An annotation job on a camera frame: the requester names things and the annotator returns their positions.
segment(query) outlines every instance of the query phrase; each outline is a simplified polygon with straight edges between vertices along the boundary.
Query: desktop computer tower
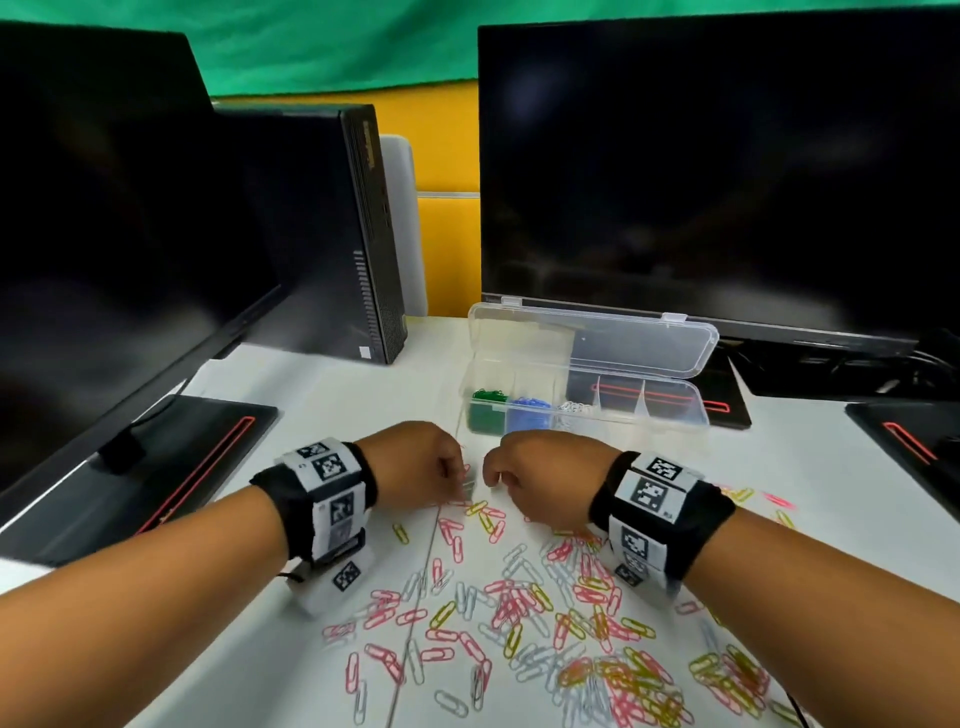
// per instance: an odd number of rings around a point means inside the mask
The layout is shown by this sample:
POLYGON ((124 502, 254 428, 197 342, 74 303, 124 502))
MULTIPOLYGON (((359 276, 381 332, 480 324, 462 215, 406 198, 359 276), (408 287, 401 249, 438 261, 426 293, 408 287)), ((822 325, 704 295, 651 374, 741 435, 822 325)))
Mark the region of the desktop computer tower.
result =
POLYGON ((290 291, 245 341, 392 363, 407 329, 373 106, 216 109, 290 291))

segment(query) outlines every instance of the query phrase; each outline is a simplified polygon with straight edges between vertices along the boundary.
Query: green backdrop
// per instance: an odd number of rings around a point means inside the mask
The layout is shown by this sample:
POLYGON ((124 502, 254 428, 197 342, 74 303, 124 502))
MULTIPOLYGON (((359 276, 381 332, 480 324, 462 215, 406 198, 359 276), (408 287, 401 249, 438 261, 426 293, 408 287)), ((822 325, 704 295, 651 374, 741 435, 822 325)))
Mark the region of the green backdrop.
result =
POLYGON ((190 38, 209 92, 226 95, 355 90, 476 78, 476 28, 483 24, 904 4, 884 0, 0 0, 0 15, 182 31, 190 38))

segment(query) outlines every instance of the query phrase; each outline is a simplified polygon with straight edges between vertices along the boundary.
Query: forearm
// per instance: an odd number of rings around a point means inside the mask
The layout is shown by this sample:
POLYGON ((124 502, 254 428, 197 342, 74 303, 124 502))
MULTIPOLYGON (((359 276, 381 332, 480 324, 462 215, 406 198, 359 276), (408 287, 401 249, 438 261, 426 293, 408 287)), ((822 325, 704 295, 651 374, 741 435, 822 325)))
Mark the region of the forearm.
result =
POLYGON ((126 724, 286 561, 250 487, 0 596, 4 725, 126 724))
POLYGON ((955 724, 957 603, 743 509, 685 583, 825 726, 955 724))

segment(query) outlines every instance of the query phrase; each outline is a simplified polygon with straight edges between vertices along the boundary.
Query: computer monitor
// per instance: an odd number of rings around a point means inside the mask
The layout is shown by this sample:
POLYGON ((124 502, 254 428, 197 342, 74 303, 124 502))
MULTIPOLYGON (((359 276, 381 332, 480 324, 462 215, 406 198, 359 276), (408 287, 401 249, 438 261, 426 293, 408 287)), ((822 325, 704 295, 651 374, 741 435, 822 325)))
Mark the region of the computer monitor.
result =
POLYGON ((282 293, 185 36, 3 22, 0 96, 3 523, 282 293))
POLYGON ((953 7, 480 28, 485 297, 868 352, 957 328, 958 37, 953 7))

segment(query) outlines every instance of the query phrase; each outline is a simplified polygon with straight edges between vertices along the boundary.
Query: plastic box lid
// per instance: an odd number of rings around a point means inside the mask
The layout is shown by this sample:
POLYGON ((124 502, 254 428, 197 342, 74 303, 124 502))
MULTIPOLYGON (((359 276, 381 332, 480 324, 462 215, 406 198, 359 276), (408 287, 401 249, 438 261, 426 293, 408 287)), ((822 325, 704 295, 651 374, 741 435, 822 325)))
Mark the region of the plastic box lid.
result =
POLYGON ((674 313, 652 318, 476 303, 468 317, 477 358, 598 374, 689 379, 703 371, 720 339, 712 324, 674 313))

